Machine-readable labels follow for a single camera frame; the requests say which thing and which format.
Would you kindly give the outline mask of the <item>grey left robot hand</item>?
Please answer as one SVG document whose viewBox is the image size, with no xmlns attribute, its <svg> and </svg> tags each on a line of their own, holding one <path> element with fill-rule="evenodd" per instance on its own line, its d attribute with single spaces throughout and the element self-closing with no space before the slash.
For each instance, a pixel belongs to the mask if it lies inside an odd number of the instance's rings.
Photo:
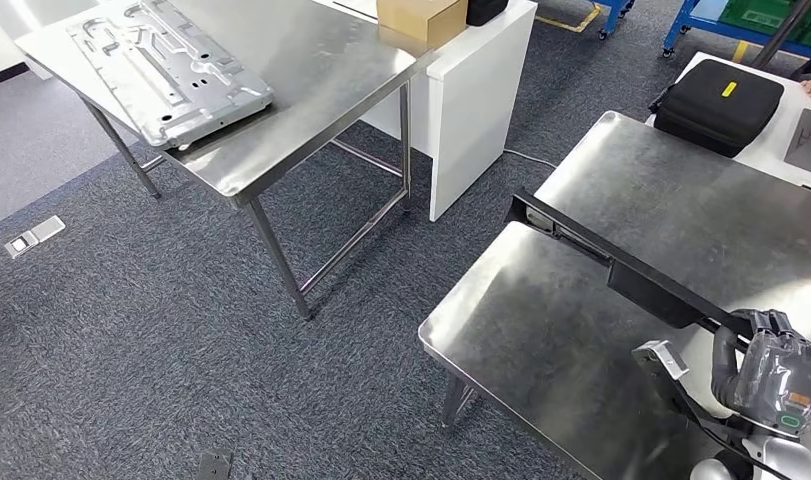
<svg viewBox="0 0 811 480">
<path fill-rule="evenodd" d="M 228 480 L 233 452 L 224 448 L 204 451 L 200 456 L 196 480 Z"/>
</svg>

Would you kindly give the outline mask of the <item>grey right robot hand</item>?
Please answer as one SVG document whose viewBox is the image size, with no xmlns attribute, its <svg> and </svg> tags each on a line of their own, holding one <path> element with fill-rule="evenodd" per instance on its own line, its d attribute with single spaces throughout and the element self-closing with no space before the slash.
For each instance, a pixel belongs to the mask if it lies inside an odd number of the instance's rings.
<svg viewBox="0 0 811 480">
<path fill-rule="evenodd" d="M 737 309 L 737 326 L 752 337 L 741 361 L 737 334 L 726 326 L 714 334 L 711 392 L 726 408 L 790 437 L 811 431 L 811 341 L 779 310 Z"/>
</svg>

